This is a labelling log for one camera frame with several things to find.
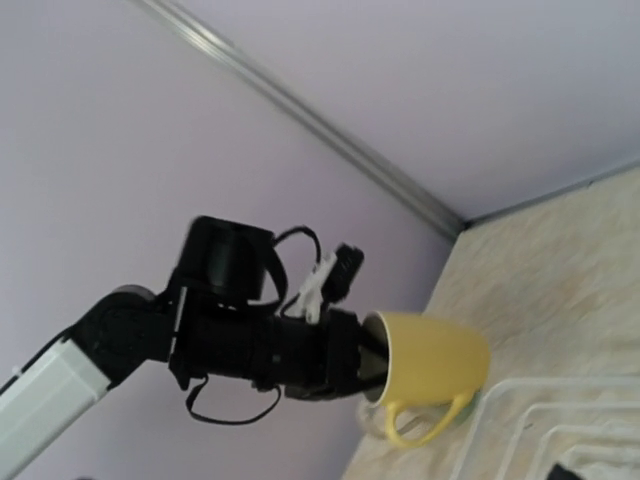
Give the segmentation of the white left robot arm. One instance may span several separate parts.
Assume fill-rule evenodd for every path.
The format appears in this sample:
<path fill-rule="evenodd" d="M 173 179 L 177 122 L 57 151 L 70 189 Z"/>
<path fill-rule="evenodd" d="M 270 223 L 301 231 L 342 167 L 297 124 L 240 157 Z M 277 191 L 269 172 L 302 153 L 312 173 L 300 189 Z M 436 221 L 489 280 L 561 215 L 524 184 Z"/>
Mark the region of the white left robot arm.
<path fill-rule="evenodd" d="M 338 308 L 363 253 L 341 245 L 318 258 L 294 312 L 280 240 L 200 216 L 163 292 L 120 287 L 52 338 L 1 389 L 2 477 L 16 477 L 148 361 L 169 367 L 188 405 L 213 375 L 302 401 L 382 386 L 383 374 L 362 372 L 362 357 L 387 360 L 388 348 Z"/>

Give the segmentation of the pale yellow mug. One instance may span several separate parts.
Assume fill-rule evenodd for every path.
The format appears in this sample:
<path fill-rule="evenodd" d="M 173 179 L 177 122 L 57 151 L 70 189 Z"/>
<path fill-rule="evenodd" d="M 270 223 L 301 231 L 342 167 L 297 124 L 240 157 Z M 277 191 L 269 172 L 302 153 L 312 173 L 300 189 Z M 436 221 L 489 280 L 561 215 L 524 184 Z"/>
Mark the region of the pale yellow mug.
<path fill-rule="evenodd" d="M 477 330 L 433 317 L 408 313 L 373 312 L 363 323 L 389 347 L 389 363 L 360 366 L 361 379 L 388 371 L 378 400 L 367 400 L 385 410 L 384 437 L 400 448 L 421 447 L 449 427 L 476 394 L 489 374 L 490 347 Z M 396 427 L 409 411 L 446 406 L 439 421 L 418 438 L 408 438 Z"/>

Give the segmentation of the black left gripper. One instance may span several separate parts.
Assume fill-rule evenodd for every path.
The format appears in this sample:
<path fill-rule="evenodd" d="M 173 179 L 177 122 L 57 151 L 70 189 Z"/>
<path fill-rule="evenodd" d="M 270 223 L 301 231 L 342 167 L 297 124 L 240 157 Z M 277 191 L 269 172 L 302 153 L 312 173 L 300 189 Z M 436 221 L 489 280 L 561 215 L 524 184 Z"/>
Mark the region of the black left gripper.
<path fill-rule="evenodd" d="M 293 357 L 299 379 L 281 381 L 286 398 L 293 400 L 337 400 L 362 393 L 378 400 L 386 387 L 388 371 L 361 379 L 361 364 L 389 363 L 389 347 L 357 315 L 329 309 L 318 324 L 303 324 L 309 336 Z"/>

